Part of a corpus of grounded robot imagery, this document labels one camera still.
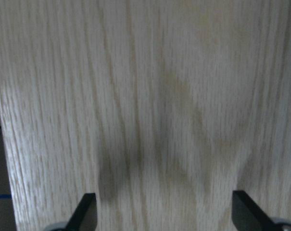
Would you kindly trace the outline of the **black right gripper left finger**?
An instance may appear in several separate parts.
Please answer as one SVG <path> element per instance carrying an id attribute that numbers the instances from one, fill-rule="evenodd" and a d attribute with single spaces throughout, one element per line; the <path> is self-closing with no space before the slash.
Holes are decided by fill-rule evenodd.
<path id="1" fill-rule="evenodd" d="M 95 231 L 98 224 L 95 193 L 85 193 L 65 226 L 65 231 Z"/>

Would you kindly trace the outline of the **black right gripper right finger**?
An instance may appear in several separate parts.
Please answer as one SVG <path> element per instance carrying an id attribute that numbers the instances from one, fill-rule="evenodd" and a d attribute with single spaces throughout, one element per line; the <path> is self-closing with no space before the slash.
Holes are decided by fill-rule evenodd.
<path id="1" fill-rule="evenodd" d="M 288 231 L 287 222 L 274 222 L 245 191 L 232 192 L 232 222 L 238 231 Z"/>

